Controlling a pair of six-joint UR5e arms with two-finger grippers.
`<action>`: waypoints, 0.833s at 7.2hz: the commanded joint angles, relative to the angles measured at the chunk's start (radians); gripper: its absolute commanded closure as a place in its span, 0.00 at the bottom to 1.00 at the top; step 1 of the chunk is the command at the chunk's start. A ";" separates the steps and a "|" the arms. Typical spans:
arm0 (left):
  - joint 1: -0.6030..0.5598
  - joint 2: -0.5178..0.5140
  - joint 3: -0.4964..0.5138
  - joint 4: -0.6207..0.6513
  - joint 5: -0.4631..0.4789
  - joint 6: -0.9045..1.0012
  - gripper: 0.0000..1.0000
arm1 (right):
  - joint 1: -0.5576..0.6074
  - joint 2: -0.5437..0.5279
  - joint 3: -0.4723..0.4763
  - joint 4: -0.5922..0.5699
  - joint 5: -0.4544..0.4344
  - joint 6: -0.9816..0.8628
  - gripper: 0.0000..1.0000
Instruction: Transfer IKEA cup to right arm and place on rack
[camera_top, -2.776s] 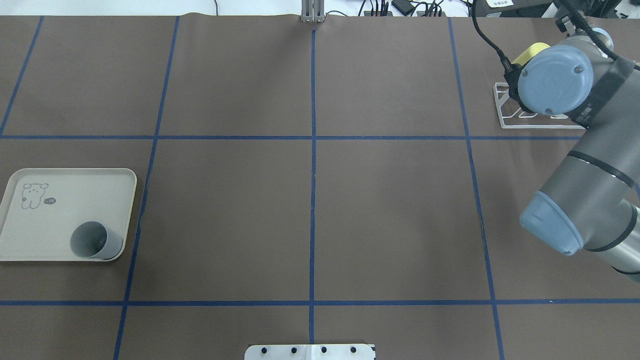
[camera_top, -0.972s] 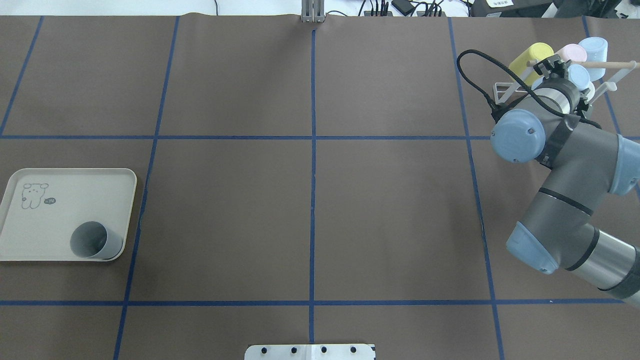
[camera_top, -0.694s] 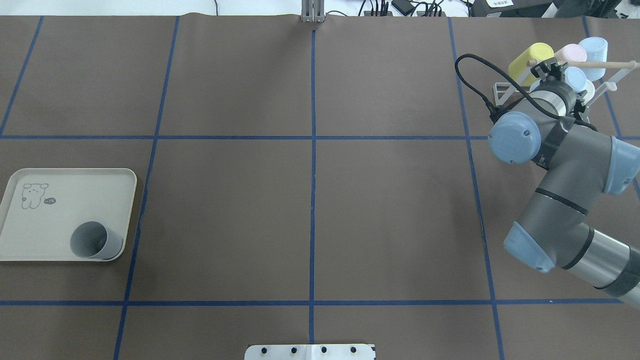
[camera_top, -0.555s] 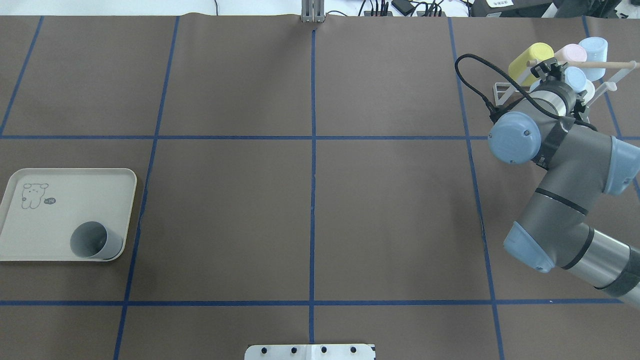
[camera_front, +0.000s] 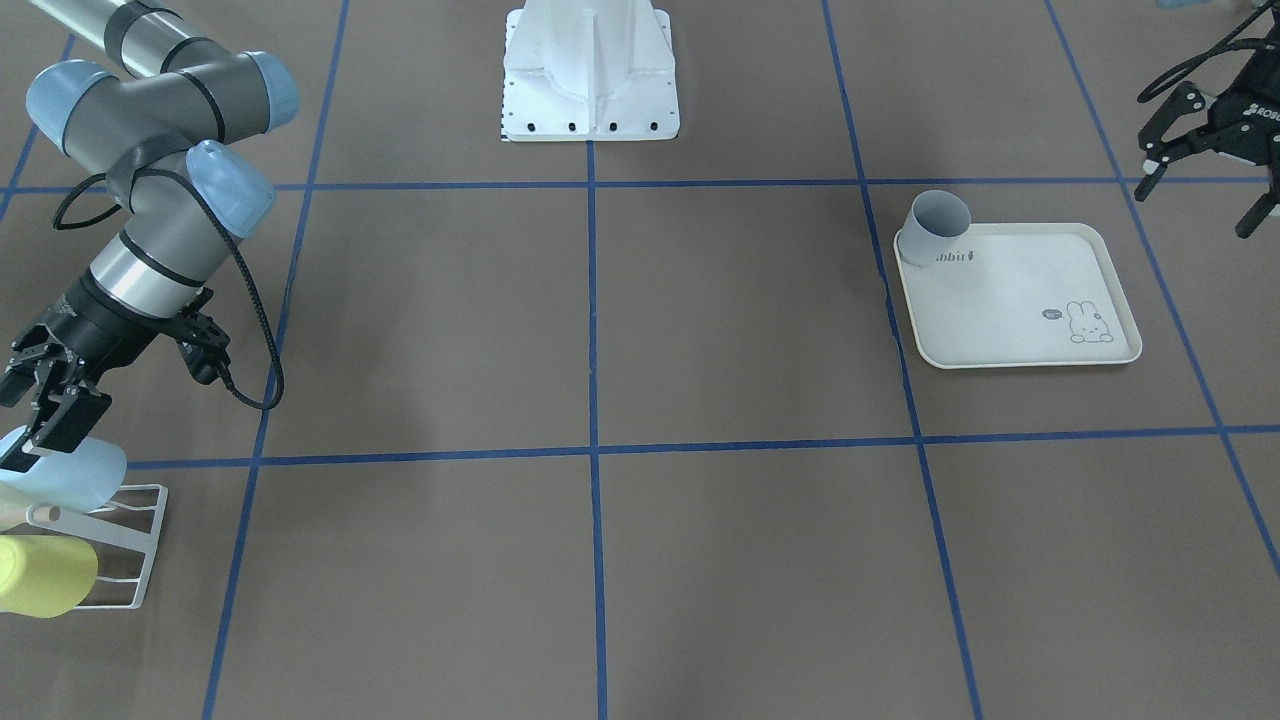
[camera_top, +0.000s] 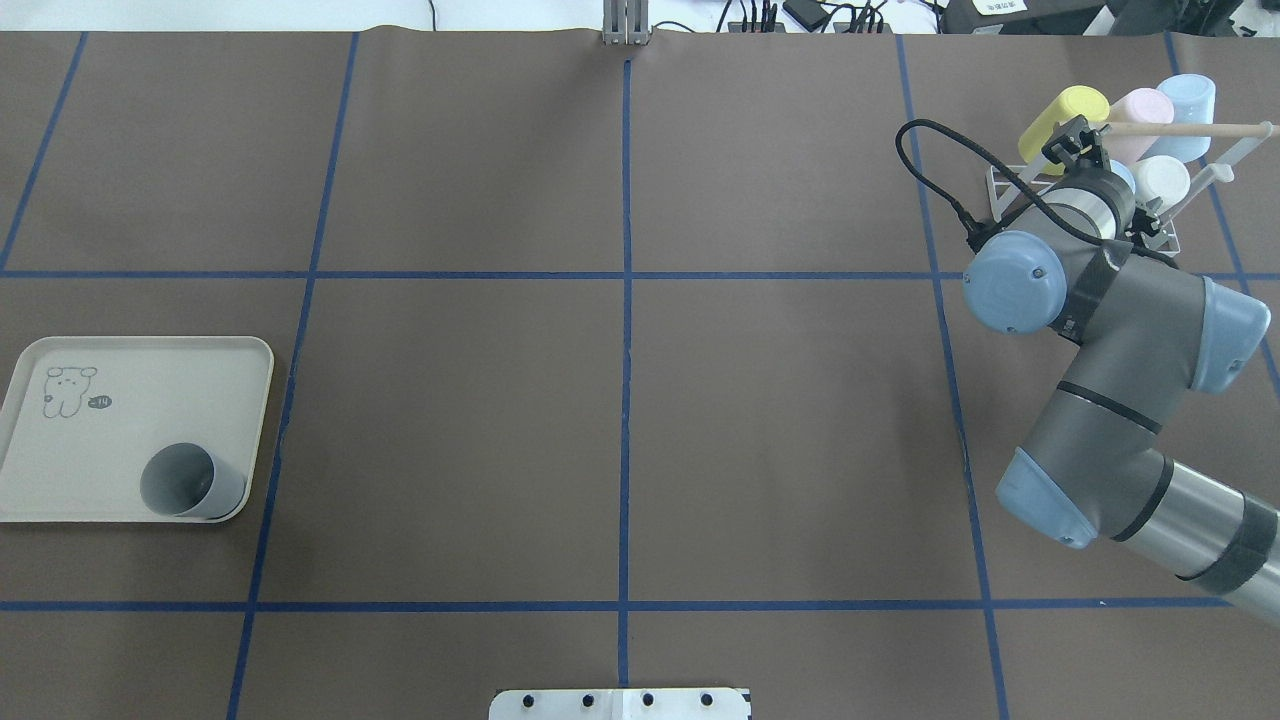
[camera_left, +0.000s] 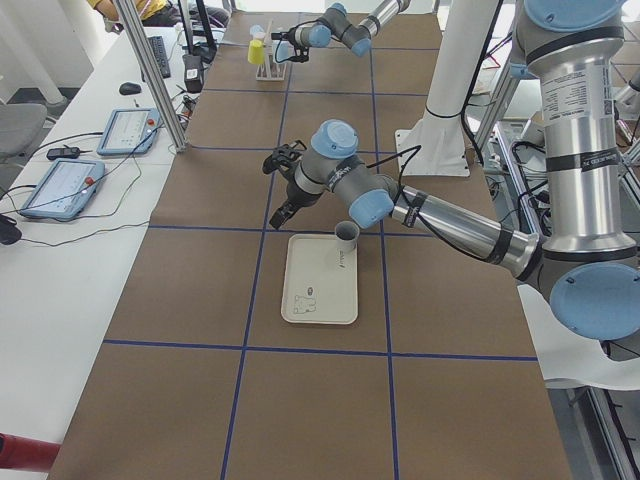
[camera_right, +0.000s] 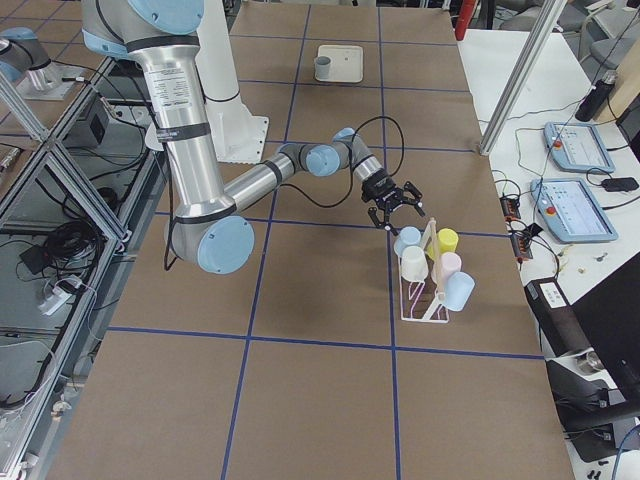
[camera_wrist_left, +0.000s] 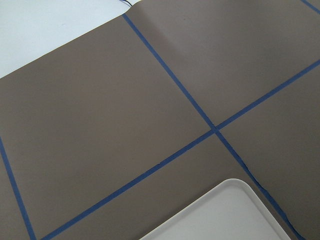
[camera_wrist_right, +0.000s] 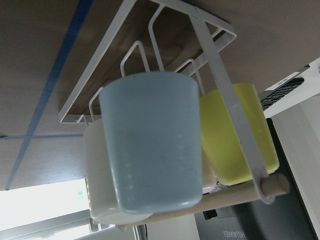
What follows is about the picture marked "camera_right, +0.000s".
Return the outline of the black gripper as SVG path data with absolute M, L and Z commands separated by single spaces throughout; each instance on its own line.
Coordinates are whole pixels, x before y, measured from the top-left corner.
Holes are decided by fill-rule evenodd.
M 385 230 L 394 236 L 398 229 L 391 222 L 391 215 L 401 206 L 411 206 L 419 216 L 424 216 L 423 194 L 411 182 L 406 181 L 399 188 L 385 170 L 378 170 L 362 182 L 362 200 L 373 202 L 368 215 L 377 229 Z

